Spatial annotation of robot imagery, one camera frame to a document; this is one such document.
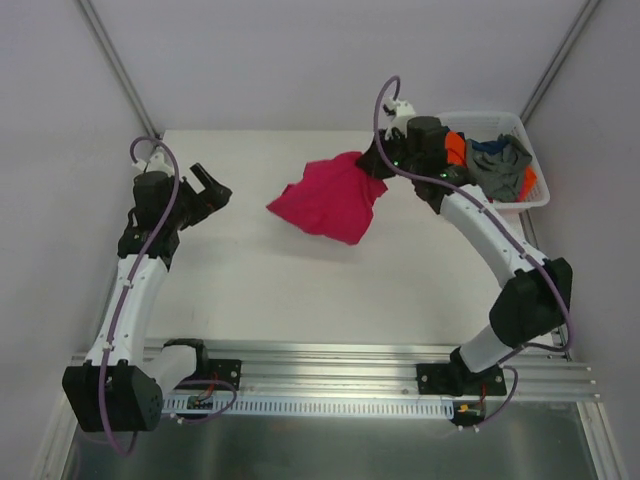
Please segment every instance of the metal floor panel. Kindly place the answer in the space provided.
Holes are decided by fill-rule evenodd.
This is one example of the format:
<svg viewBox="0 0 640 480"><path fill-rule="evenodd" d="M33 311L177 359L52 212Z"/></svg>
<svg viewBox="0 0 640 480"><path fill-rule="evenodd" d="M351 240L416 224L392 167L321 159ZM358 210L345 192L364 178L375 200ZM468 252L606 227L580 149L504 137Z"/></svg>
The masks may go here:
<svg viewBox="0 0 640 480"><path fill-rule="evenodd" d="M126 444L128 437L121 437ZM64 479L595 480L575 405L511 405L458 432L446 420L222 416L163 421L132 457L76 435Z"/></svg>

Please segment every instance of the black mounting bracket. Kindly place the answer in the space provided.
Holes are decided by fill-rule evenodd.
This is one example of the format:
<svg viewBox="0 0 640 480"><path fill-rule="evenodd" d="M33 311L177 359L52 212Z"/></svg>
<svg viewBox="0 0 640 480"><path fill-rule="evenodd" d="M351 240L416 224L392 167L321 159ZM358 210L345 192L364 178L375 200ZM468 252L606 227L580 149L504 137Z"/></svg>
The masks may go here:
<svg viewBox="0 0 640 480"><path fill-rule="evenodd" d="M500 367L493 367L465 378L460 385L461 390L453 391L442 388L441 382L429 381L433 378L443 378L449 374L450 363L419 363L416 365L416 380L418 381L418 392L420 395L451 395L459 397L462 395L481 396L483 385L485 395L504 396L507 394L507 387L504 382L504 373Z"/></svg>
<svg viewBox="0 0 640 480"><path fill-rule="evenodd" d="M210 358L207 373L196 371L185 380L222 380L233 385L233 388L240 388L240 378L242 378L242 361L230 359ZM202 390L202 385L189 385L180 387L181 390ZM216 385L216 390L228 390L222 385Z"/></svg>

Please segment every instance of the white table surface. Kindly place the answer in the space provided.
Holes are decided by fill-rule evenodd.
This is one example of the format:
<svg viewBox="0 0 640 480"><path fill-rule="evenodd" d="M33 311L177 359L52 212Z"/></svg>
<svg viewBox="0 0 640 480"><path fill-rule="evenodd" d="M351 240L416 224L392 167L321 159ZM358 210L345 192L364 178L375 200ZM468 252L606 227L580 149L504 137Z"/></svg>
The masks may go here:
<svg viewBox="0 0 640 480"><path fill-rule="evenodd" d="M193 185L187 169L200 162L234 193L223 210L180 233L148 337L435 345L463 343L487 325L495 278L408 181L387 181L357 246L307 235L266 210L306 162L362 151L371 138L166 132ZM509 220L521 231L517 216Z"/></svg>

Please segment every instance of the red cloth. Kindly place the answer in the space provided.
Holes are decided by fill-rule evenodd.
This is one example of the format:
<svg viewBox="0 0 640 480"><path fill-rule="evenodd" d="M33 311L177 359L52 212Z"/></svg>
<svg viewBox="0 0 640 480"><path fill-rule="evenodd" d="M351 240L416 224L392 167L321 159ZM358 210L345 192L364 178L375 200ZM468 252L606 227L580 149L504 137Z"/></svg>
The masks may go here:
<svg viewBox="0 0 640 480"><path fill-rule="evenodd" d="M357 244L373 220L373 204L387 191L355 162L360 152L309 162L302 180L287 185L267 209L311 235Z"/></svg>

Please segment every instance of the metal pole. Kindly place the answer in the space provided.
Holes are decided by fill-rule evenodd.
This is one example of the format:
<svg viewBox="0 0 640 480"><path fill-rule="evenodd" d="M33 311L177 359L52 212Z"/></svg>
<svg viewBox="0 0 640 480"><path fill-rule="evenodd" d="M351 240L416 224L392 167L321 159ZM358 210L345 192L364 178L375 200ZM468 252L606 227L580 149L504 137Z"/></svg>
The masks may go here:
<svg viewBox="0 0 640 480"><path fill-rule="evenodd" d="M146 131L147 135L159 138L158 130L153 125L153 122L151 121L147 110L144 108L142 100L140 100L138 92L133 86L133 83L131 82L127 71L122 65L122 61L118 56L118 52L114 48L113 43L111 43L111 39L109 38L109 35L107 34L107 31L105 30L98 12L93 6L93 3L91 2L91 0L76 0L76 4L78 5L80 13L84 18L87 27L91 31L94 39L96 40L96 43L100 47L104 59L111 68L113 74L118 80L118 83L122 87L122 90L127 100L129 101L131 108L133 108L136 116L138 117L138 120L140 121L142 127Z"/></svg>
<svg viewBox="0 0 640 480"><path fill-rule="evenodd" d="M571 23L569 30L567 30L562 42L560 42L560 45L549 62L549 65L547 65L542 77L538 80L538 83L533 89L529 100L527 100L527 103L520 114L522 123L525 125L540 104L540 101L544 98L547 90L560 71L560 68L562 68L562 65L569 56L571 49L576 44L578 38L580 38L580 35L589 23L589 20L593 17L593 14L600 3L601 0L587 0L580 8L580 11Z"/></svg>

